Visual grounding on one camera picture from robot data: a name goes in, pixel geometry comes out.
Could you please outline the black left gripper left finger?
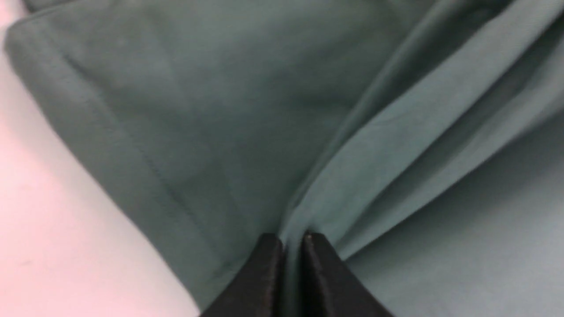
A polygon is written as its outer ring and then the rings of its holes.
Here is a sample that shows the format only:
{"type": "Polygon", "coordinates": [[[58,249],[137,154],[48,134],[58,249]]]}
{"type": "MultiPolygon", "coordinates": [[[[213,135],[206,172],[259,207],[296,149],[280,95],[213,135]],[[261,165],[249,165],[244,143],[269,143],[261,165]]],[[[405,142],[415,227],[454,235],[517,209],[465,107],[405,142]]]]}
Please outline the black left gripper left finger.
{"type": "Polygon", "coordinates": [[[284,245],[260,235],[251,255],[202,317],[277,317],[285,267],[284,245]]]}

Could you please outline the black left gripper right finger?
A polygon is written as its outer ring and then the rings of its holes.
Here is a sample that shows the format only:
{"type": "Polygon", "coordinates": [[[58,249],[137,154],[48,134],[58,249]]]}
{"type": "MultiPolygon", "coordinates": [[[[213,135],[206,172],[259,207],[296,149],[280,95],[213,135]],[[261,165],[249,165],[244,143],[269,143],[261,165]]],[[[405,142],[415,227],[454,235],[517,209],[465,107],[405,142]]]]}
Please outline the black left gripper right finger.
{"type": "Polygon", "coordinates": [[[304,317],[392,317],[349,270],[328,239],[307,232],[301,242],[304,317]]]}

